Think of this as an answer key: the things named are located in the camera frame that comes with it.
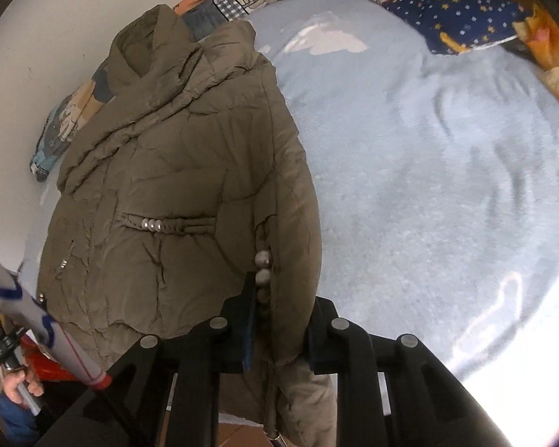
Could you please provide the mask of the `person's left hand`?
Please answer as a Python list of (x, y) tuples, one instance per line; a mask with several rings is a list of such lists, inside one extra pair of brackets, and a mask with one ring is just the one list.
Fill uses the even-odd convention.
[(42, 397), (44, 393), (43, 384), (40, 383), (36, 373), (31, 368), (6, 371), (1, 380), (6, 397), (14, 404), (26, 407), (27, 403), (19, 392), (19, 385), (26, 384), (27, 390), (33, 397)]

